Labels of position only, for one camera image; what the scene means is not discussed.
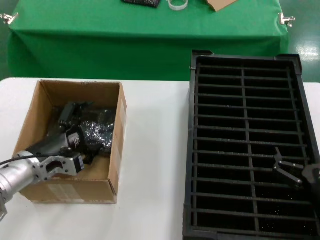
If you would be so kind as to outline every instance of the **black cable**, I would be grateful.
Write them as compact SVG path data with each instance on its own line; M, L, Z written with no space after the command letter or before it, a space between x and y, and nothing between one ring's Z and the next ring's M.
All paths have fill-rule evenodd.
M61 153L51 153L51 154L39 154L39 155L29 155L29 156L19 156L19 157L14 157L9 160L0 162L0 166L4 164L9 164L18 160L23 160L23 159L31 159L31 158L48 158L48 157L56 157L56 156L61 156Z

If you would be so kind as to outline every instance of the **black plastic object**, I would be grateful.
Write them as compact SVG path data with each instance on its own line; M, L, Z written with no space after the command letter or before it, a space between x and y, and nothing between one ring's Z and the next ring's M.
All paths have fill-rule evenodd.
M138 5L143 5L147 7L153 7L157 8L160 0L122 0L124 3L127 4L138 4Z
M305 190L277 178L286 162L319 163L298 55L193 53L185 240L319 239Z

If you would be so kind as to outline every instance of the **floor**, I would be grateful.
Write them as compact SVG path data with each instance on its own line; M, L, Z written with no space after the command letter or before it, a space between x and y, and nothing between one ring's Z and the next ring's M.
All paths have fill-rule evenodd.
M18 0L0 0L1 13L10 14ZM280 0L285 16L294 16L296 21L289 28L289 53L300 54L303 66L303 81L320 83L320 1ZM10 77L7 65L8 26L0 24L0 80Z

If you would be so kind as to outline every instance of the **cardboard box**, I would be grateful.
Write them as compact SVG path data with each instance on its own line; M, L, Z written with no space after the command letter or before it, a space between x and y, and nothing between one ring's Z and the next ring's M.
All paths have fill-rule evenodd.
M14 154L42 140L53 107L63 107L70 101L94 102L94 107L116 107L110 157L97 156L92 165L86 165L77 176L60 175L30 185L20 193L34 203L116 203L127 110L119 82L39 81Z
M235 3L237 0L207 0L208 4L218 12L221 9L224 9L226 6Z

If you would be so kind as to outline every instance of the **metal clip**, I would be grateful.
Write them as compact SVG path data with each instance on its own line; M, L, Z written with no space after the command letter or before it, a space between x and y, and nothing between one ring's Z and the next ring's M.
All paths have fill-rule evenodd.
M282 12L279 13L279 22L281 25L287 25L288 27L292 28L292 23L293 21L295 21L296 18L294 16L289 16L289 17L285 17L284 14Z
M13 16L10 16L8 14L0 14L0 19L3 19L3 23L4 24L12 24L13 21L16 19L16 17L18 17L19 13L16 13L15 15Z

